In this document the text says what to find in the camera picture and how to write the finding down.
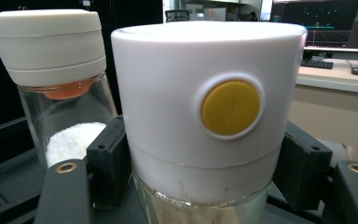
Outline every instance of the white lid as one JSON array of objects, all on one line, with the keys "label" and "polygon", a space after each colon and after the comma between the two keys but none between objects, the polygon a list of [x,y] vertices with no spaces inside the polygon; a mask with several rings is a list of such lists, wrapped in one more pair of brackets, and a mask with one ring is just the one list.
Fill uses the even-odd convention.
[{"label": "white lid", "polygon": [[81,9],[1,12],[0,57],[21,86],[94,77],[106,69],[101,29],[98,13]]},{"label": "white lid", "polygon": [[191,21],[125,27],[112,36],[145,42],[197,43],[282,38],[306,32],[304,26],[278,22]]},{"label": "white lid", "polygon": [[81,9],[0,12],[0,37],[66,35],[101,30],[97,12]]}]

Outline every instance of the computer monitor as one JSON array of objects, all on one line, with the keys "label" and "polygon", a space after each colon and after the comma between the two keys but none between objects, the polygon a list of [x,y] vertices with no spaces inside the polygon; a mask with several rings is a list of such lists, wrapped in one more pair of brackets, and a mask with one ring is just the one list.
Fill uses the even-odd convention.
[{"label": "computer monitor", "polygon": [[358,0],[272,0],[269,21],[305,26],[305,51],[358,53]]}]

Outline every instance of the clear glass container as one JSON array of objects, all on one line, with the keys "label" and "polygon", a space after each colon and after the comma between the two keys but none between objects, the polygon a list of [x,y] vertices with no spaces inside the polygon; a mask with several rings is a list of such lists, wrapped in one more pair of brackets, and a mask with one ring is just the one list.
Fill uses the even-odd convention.
[{"label": "clear glass container", "polygon": [[43,167],[83,159],[87,146],[117,115],[106,74],[48,86],[18,86]]},{"label": "clear glass container", "polygon": [[136,174],[132,176],[139,204],[149,224],[260,223],[271,189],[268,183],[261,190],[237,200],[208,204],[190,203],[170,198],[151,189]]}]

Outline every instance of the bottle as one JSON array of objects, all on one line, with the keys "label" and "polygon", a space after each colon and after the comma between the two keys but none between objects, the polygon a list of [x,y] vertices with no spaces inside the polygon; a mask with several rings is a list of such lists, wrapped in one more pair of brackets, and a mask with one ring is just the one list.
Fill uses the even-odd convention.
[{"label": "bottle", "polygon": [[293,24],[213,21],[112,33],[149,223],[262,221],[306,35]]},{"label": "bottle", "polygon": [[98,14],[1,12],[0,57],[18,86],[41,165],[83,159],[87,146],[117,115],[104,72]]}]

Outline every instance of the yellow button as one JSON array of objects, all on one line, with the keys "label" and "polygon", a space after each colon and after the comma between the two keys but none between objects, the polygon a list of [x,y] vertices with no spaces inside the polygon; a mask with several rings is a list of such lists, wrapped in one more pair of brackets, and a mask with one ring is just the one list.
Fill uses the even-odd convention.
[{"label": "yellow button", "polygon": [[248,82],[232,80],[216,86],[207,94],[201,115],[211,132],[233,135],[247,129],[259,110],[257,89]]}]

